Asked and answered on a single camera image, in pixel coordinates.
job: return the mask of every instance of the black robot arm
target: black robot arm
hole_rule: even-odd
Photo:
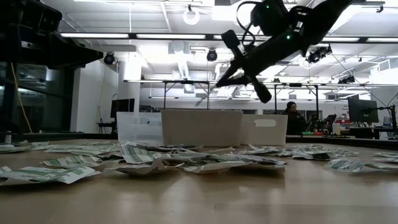
[[[240,41],[234,31],[225,32],[222,38],[227,48],[233,52],[234,59],[216,87],[252,83],[261,102],[267,103],[272,95],[256,76],[296,51],[305,57],[309,46],[322,41],[352,2],[353,0],[326,0],[313,9],[296,6],[289,12],[282,0],[254,2],[256,6],[251,12],[251,24],[259,26],[264,35],[272,37],[243,54],[238,48]],[[231,78],[239,68],[243,69],[244,76]]]

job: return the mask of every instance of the paper scrap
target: paper scrap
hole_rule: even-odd
[[[380,161],[380,162],[390,162],[390,163],[398,163],[398,158],[386,158],[386,157],[375,157],[373,158],[375,161]]]
[[[0,147],[0,154],[25,152],[29,147]]]
[[[374,153],[376,157],[386,157],[386,158],[397,158],[398,159],[398,153],[393,153],[393,152],[377,152]]]
[[[149,164],[137,164],[118,168],[106,168],[103,172],[104,175],[108,175],[114,171],[122,172],[124,174],[135,175],[139,177],[150,176],[159,174],[168,170],[172,170],[182,166],[178,164],[176,166],[167,166],[162,159],[155,159],[151,165]]]
[[[38,184],[43,182],[63,182],[71,184],[84,177],[100,172],[89,167],[74,169],[48,169],[43,167],[25,167],[0,173],[0,185]]]
[[[326,152],[334,152],[338,157],[351,157],[351,156],[358,156],[358,152],[351,152],[344,149],[322,149]]]
[[[220,162],[224,161],[244,161],[244,162],[257,162],[258,164],[286,164],[284,161],[278,161],[276,159],[265,158],[261,156],[247,156],[247,155],[237,155],[237,154],[222,154],[222,155],[212,155],[208,159],[215,159]]]
[[[111,141],[105,141],[105,142],[91,142],[85,144],[87,146],[116,146],[117,144],[111,142]]]
[[[28,143],[29,143],[29,141],[24,140],[24,141],[21,141],[21,142],[14,142],[13,144],[14,144],[14,146],[23,146],[23,145],[26,145]]]
[[[191,151],[197,151],[197,150],[203,148],[203,146],[191,146],[191,145],[184,145],[184,144],[176,145],[176,146],[173,146],[173,145],[150,146],[148,144],[142,144],[142,143],[140,144],[140,143],[136,143],[136,142],[132,142],[132,141],[127,141],[122,144],[122,146],[127,146],[127,145],[138,148],[138,149],[145,149],[148,151],[159,151],[159,152],[170,152],[170,151],[176,151],[179,149],[189,149]]]
[[[85,156],[71,156],[59,159],[51,159],[43,161],[41,164],[52,167],[63,167],[63,168],[76,168],[81,166],[97,167],[101,165],[101,159],[96,157],[85,157]]]
[[[285,171],[285,165],[281,165],[281,164],[262,165],[262,164],[258,164],[256,162],[250,162],[248,165],[234,167],[233,169],[258,170],[258,171],[260,171],[260,170],[273,170],[273,171],[278,171],[278,172],[284,172]]]
[[[152,162],[153,160],[158,158],[180,161],[184,160],[180,158],[180,156],[175,154],[147,151],[144,149],[138,149],[130,145],[122,145],[121,152],[124,160],[126,160],[126,162],[130,164],[142,164],[146,162]]]
[[[281,149],[254,149],[254,150],[245,150],[245,151],[240,151],[237,154],[240,155],[266,155],[266,154],[272,154],[276,155],[281,153]]]
[[[124,161],[123,156],[120,154],[98,155],[98,157],[102,161],[117,161],[117,162]]]
[[[305,146],[293,151],[292,158],[329,161],[337,159],[337,155],[331,151],[324,151],[323,146]]]
[[[326,164],[325,168],[342,172],[371,172],[374,170],[398,171],[398,166],[378,165],[368,162],[349,161],[343,159],[334,159]]]
[[[119,146],[76,146],[76,145],[57,145],[44,151],[46,153],[72,153],[83,156],[97,156],[108,152],[119,151]]]
[[[44,150],[44,149],[49,149],[51,146],[49,146],[50,142],[32,142],[31,146],[29,148],[29,151],[38,151],[38,150]]]
[[[213,154],[213,153],[230,153],[233,152],[235,149],[233,147],[228,147],[225,149],[214,149],[214,150],[210,150],[210,151],[205,151],[202,153],[209,153],[209,154]]]
[[[228,161],[228,162],[210,163],[202,166],[187,165],[183,166],[182,168],[187,172],[193,172],[196,174],[211,174],[211,173],[227,171],[232,167],[244,166],[248,164],[249,164],[248,162],[244,161]]]

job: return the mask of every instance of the black camera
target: black camera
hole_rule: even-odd
[[[310,55],[305,59],[308,63],[317,63],[326,55],[331,54],[331,47],[319,47],[314,51],[310,52]]]
[[[215,49],[210,49],[207,53],[207,61],[214,62],[215,60],[217,60],[217,52]]]
[[[114,65],[118,62],[114,56],[114,52],[107,52],[104,58],[104,63],[107,65]]]

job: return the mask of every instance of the wooden table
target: wooden table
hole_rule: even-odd
[[[344,148],[360,152],[352,157],[357,160],[379,152]],[[39,166],[64,156],[2,154],[0,166]],[[176,170],[148,178],[121,174],[70,185],[0,187],[0,223],[397,223],[398,175],[350,175],[324,170],[324,161],[284,160],[289,165],[282,175]]]

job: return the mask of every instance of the white plastic bin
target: white plastic bin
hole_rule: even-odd
[[[161,144],[162,117],[160,113],[139,113],[134,116],[131,112],[117,112],[119,142],[132,140]]]

